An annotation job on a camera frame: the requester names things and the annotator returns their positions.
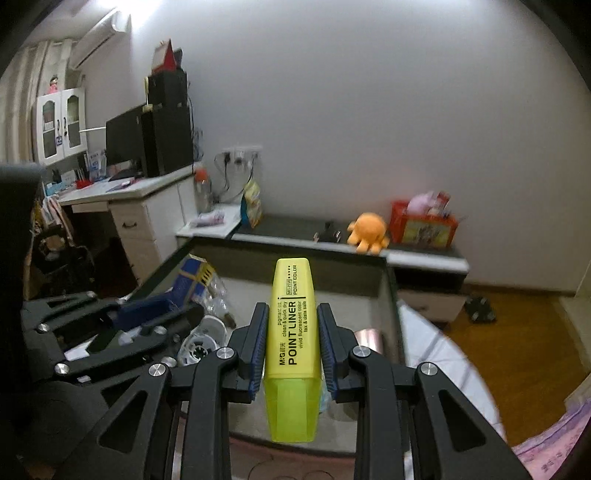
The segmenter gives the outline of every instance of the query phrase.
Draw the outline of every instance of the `wooden floor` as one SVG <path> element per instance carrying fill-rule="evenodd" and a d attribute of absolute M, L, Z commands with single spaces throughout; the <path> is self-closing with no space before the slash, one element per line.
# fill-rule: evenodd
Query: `wooden floor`
<path fill-rule="evenodd" d="M 587 372 L 557 298 L 540 294 L 479 290 L 497 316 L 491 325 L 473 324 L 462 312 L 446 328 L 476 365 L 495 397 L 507 441 L 517 445 L 541 433 L 565 412 L 564 399 Z"/>

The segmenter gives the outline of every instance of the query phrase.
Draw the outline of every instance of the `desk drawer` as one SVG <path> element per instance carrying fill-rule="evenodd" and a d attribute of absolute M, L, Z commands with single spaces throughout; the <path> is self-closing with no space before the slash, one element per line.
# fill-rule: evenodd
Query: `desk drawer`
<path fill-rule="evenodd" d="M 432 322 L 453 322 L 466 302 L 464 295 L 398 290 L 398 298 Z"/>
<path fill-rule="evenodd" d="M 148 211 L 143 203 L 114 203 L 111 215 L 120 238 L 153 238 Z"/>
<path fill-rule="evenodd" d="M 122 238 L 121 243 L 138 283 L 142 283 L 162 263 L 156 241 Z"/>

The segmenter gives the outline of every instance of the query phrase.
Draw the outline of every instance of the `red box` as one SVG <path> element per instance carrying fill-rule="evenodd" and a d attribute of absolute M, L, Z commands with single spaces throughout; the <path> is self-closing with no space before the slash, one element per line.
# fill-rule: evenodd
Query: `red box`
<path fill-rule="evenodd" d="M 457 220 L 430 215 L 408 215 L 408 200 L 392 202 L 390 235 L 392 242 L 418 247 L 449 248 L 456 233 Z"/>

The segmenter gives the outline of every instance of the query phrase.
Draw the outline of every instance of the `air conditioner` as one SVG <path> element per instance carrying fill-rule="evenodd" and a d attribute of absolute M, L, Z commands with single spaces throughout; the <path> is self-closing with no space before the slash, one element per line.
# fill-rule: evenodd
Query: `air conditioner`
<path fill-rule="evenodd" d="M 129 14 L 112 10 L 82 37 L 72 49 L 70 68 L 79 69 L 86 60 L 111 38 L 125 35 L 129 28 Z"/>

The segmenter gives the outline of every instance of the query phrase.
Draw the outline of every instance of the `stuffed toy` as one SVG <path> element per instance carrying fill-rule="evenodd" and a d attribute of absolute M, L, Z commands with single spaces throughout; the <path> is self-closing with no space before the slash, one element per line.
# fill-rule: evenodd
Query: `stuffed toy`
<path fill-rule="evenodd" d="M 350 237 L 347 239 L 349 245 L 357 245 L 358 253 L 370 253 L 377 255 L 382 248 L 389 244 L 386 234 L 386 222 L 375 213 L 363 213 L 357 221 L 349 225 Z"/>
<path fill-rule="evenodd" d="M 49 80 L 49 90 L 47 91 L 47 94 L 49 95 L 50 93 L 57 93 L 57 75 L 54 75 L 53 77 L 51 77 L 51 80 Z"/>

